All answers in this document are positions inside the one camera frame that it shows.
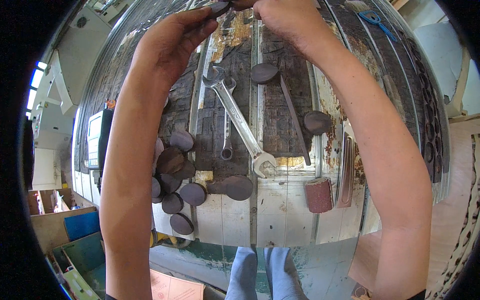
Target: fluorescent light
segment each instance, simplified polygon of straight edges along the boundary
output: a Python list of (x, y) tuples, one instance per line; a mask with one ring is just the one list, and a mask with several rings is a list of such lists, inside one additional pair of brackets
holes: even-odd
[(36, 91), (30, 90), (30, 94), (28, 95), (28, 102), (27, 102), (27, 109), (33, 108), (33, 102), (35, 101)]
[(45, 70), (45, 68), (47, 67), (47, 64), (41, 61), (39, 61), (36, 65), (43, 70)]
[(31, 86), (33, 86), (34, 88), (38, 88), (38, 86), (40, 85), (40, 80), (42, 80), (42, 76), (43, 76), (43, 71), (35, 69), (35, 71), (33, 72)]

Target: hand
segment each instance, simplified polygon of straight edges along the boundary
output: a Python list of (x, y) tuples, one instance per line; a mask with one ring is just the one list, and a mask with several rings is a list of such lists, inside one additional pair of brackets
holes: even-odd
[(334, 37), (313, 1), (236, 0), (233, 1), (233, 7), (235, 10), (253, 7), (255, 18), (262, 20), (276, 35), (290, 42), (309, 58), (318, 50), (314, 41), (326, 41)]
[(142, 37), (133, 55), (130, 72), (150, 85), (170, 89), (188, 65), (190, 55), (218, 27), (207, 20), (210, 7), (172, 14), (153, 25)]
[(253, 7), (255, 2), (257, 1), (258, 0), (235, 0), (235, 1), (232, 1), (232, 7), (236, 11), (243, 11), (247, 8)]

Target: box-end wrench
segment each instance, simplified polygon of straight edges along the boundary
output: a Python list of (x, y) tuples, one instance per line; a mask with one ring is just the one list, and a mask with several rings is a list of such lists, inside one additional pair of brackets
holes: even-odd
[[(230, 94), (233, 93), (233, 90), (237, 87), (237, 82), (235, 79), (232, 78), (232, 84), (229, 85), (227, 88), (230, 91)], [(233, 156), (233, 149), (232, 149), (232, 142), (230, 140), (230, 115), (228, 115), (227, 111), (225, 110), (225, 118), (224, 118), (224, 130), (223, 130), (223, 149), (220, 152), (220, 157), (223, 160), (231, 160)]]
[(250, 127), (245, 120), (244, 116), (240, 112), (240, 109), (233, 99), (232, 94), (225, 85), (225, 69), (221, 67), (213, 67), (214, 77), (212, 79), (207, 79), (203, 76), (202, 81), (206, 87), (211, 88), (220, 98), (225, 110), (230, 115), (233, 125), (237, 128), (237, 131), (240, 134), (245, 146), (247, 146), (248, 152), (252, 157), (252, 171), (253, 173), (260, 178), (266, 178), (266, 176), (260, 171), (260, 166), (264, 162), (271, 163), (276, 167), (276, 161), (273, 155), (265, 152), (260, 145), (257, 143), (257, 140), (253, 136)]

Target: blue pants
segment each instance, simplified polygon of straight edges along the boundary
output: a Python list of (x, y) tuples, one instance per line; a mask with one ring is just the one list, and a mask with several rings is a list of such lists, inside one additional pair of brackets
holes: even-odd
[[(265, 271), (273, 300), (308, 300), (303, 293), (290, 248), (264, 248)], [(238, 247), (225, 300), (257, 300), (256, 248)]]

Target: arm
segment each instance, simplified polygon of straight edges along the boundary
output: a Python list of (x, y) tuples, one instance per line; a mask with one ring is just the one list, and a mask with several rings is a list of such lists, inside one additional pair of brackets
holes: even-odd
[[(241, 9), (242, 3), (252, 0), (234, 3)], [(382, 219), (374, 299), (405, 300), (423, 291), (430, 254), (432, 186), (418, 147), (395, 107), (333, 35), (312, 0), (260, 0), (253, 8), (267, 27), (323, 71), (352, 124)]]
[(193, 50), (218, 26), (210, 8), (181, 12), (140, 40), (115, 108), (101, 194), (107, 294), (151, 299), (149, 240), (154, 145), (165, 99)]

